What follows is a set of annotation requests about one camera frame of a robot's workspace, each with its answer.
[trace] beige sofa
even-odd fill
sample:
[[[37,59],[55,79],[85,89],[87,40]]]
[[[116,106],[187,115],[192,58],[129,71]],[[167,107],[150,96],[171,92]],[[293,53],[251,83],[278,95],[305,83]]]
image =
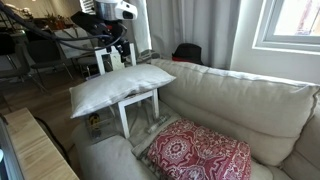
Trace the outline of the beige sofa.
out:
[[[160,114],[187,117],[251,148],[251,179],[320,179],[320,87],[190,63],[154,60],[176,77],[159,89]],[[150,105],[127,110],[130,139],[92,143],[84,125],[73,132],[86,179],[156,179],[131,152],[147,137]],[[116,126],[121,130],[120,121]]]

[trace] black chair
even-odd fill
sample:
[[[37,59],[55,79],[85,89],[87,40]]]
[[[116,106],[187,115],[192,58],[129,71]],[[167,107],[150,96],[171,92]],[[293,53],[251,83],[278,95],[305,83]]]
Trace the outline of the black chair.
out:
[[[5,55],[13,68],[17,66],[12,61],[10,55],[15,52],[15,43],[9,34],[0,34],[0,56]]]
[[[39,73],[39,69],[49,67],[53,67],[55,69],[56,66],[59,65],[64,66],[71,80],[73,80],[73,77],[65,64],[67,59],[61,56],[61,53],[56,43],[54,43],[51,40],[40,40],[29,42],[26,46],[29,57],[35,62],[35,64],[31,65],[30,67],[37,71],[42,85],[44,84]]]
[[[17,60],[20,64],[20,66],[18,68],[13,68],[13,69],[10,69],[10,70],[2,70],[0,71],[0,78],[6,78],[6,79],[10,79],[10,78],[13,78],[13,77],[23,77],[23,76],[27,76],[29,77],[30,79],[32,79],[33,83],[42,91],[42,92],[48,92],[40,83],[38,83],[30,74],[30,66],[27,62],[27,59],[26,59],[26,56],[25,56],[25,49],[22,45],[16,45],[15,46],[15,53],[16,53],[16,56],[17,56]],[[6,101],[6,99],[4,98],[4,95],[3,95],[3,90],[5,89],[9,89],[9,88],[13,88],[13,87],[16,87],[17,83],[14,83],[14,84],[10,84],[10,86],[3,86],[1,85],[0,86],[0,93],[1,93],[1,96],[0,98],[4,100],[5,104],[7,105],[8,109],[10,110],[11,112],[11,108],[8,104],[8,102]]]

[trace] sofa backrest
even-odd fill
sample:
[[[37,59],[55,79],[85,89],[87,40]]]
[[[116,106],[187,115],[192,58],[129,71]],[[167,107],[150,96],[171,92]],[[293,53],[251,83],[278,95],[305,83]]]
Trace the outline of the sofa backrest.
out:
[[[177,77],[160,99],[177,113],[249,143],[252,156],[277,166],[291,153],[313,116],[319,86],[224,71],[191,63],[153,60]]]
[[[284,161],[284,171],[292,179],[320,179],[320,107],[304,127],[290,156]]]

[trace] throw pillow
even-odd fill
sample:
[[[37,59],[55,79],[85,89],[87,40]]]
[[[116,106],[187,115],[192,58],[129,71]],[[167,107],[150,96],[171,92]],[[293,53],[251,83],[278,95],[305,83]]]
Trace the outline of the throw pillow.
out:
[[[174,79],[175,77],[167,72],[149,64],[132,66],[104,74],[70,88],[73,112],[71,118],[110,106],[128,95],[164,86]]]
[[[161,131],[147,156],[169,179],[250,179],[247,143],[185,119]]]

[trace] red patterned pillow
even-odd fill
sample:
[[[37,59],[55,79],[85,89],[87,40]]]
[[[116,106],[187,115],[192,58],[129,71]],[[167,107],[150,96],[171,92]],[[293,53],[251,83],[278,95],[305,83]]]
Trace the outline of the red patterned pillow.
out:
[[[155,138],[148,158],[173,179],[249,179],[250,147],[181,119]]]

